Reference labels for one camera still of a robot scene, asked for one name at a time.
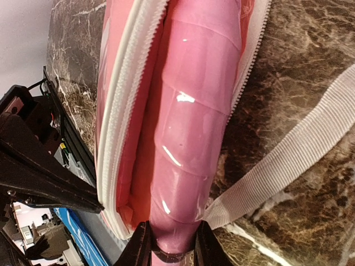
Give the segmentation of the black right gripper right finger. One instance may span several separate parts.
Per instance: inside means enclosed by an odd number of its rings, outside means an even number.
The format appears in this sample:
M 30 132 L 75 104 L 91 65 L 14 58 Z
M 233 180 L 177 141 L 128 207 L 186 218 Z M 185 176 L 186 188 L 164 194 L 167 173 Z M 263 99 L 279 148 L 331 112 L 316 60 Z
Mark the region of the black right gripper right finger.
M 194 265 L 233 266 L 206 221 L 202 221 L 196 231 Z

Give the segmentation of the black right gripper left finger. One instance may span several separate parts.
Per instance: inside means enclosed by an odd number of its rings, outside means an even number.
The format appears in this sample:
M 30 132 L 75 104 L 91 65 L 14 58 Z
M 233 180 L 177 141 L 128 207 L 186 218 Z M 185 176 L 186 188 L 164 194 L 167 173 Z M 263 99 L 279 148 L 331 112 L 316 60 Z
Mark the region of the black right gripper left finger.
M 113 266 L 151 265 L 151 240 L 149 221 L 139 223 L 130 241 Z

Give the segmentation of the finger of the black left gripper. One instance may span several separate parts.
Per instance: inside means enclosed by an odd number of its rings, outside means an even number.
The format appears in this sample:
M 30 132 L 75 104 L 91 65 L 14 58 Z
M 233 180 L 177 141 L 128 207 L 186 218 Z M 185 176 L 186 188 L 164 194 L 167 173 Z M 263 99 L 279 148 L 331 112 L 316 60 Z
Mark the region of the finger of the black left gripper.
M 65 207 L 91 213 L 104 208 L 97 190 L 63 167 L 17 115 L 1 115 L 1 204 Z

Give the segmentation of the pink racket cover bag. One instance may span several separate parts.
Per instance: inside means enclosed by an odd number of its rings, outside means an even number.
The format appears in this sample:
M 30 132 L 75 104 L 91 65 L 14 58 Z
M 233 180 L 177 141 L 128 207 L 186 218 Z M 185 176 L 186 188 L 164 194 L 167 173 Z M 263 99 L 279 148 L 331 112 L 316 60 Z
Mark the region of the pink racket cover bag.
M 234 111 L 253 68 L 270 10 L 241 2 L 242 48 L 232 93 Z M 170 1 L 108 1 L 100 55 L 95 167 L 103 217 L 117 238 L 130 238 L 136 210 L 128 207 L 144 101 L 152 86 L 161 38 L 158 30 Z M 319 161 L 354 125 L 354 66 L 324 92 L 318 104 L 242 179 L 212 204 L 202 220 L 212 229 L 233 222 L 291 184 Z

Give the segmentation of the pink badminton racket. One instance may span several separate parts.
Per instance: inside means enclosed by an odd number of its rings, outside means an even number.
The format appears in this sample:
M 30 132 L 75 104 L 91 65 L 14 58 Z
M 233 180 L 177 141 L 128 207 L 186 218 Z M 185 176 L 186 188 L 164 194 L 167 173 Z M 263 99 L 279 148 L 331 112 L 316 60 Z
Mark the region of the pink badminton racket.
M 150 226 L 160 252 L 192 250 L 231 111 L 240 1 L 173 1 L 152 80 L 155 161 Z

